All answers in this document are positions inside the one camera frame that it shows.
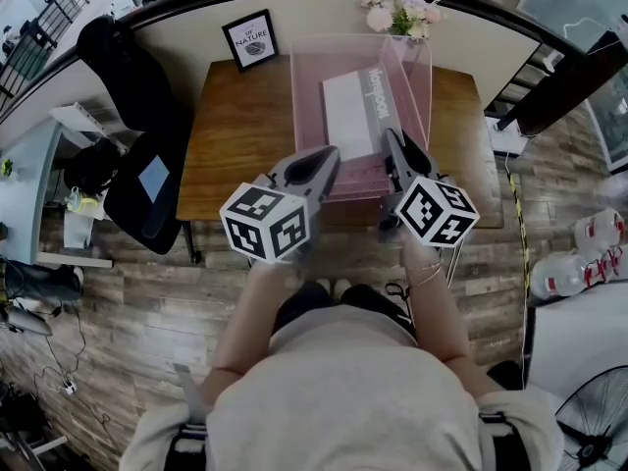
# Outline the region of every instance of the book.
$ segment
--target book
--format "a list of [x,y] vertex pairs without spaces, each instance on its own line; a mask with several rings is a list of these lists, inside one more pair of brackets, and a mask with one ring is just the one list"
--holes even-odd
[[347,161],[382,151],[386,129],[401,134],[386,70],[370,68],[323,81],[327,137]]

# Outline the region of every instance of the framed picture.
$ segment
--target framed picture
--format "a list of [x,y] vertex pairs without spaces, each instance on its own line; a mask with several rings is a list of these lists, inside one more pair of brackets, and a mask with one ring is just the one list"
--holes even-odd
[[223,32],[241,72],[279,55],[267,9],[224,25]]

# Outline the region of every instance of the fan grille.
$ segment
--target fan grille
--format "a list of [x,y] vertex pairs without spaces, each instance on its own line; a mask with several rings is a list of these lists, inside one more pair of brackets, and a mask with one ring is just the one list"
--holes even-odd
[[628,366],[607,370],[565,401],[556,420],[587,438],[565,433],[560,471],[628,466]]

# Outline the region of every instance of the shoe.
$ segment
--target shoe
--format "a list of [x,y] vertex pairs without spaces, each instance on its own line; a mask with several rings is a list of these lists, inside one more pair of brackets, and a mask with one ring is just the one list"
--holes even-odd
[[336,281],[336,284],[334,285],[334,300],[340,302],[344,292],[351,288],[351,286],[352,284],[346,279]]
[[317,279],[316,282],[321,285],[327,293],[331,293],[332,283],[329,279]]
[[75,267],[72,272],[76,274],[78,277],[78,282],[80,283],[80,287],[82,288],[82,280],[84,279],[84,275],[81,267]]

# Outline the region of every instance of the pink acrylic box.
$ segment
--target pink acrylic box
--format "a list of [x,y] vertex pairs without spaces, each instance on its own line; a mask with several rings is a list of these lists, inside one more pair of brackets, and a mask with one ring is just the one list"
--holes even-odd
[[[405,36],[308,35],[292,43],[296,150],[328,144],[322,82],[381,63],[401,127],[421,147],[430,141],[432,57],[425,40]],[[344,161],[328,201],[378,198],[392,191],[381,154]]]

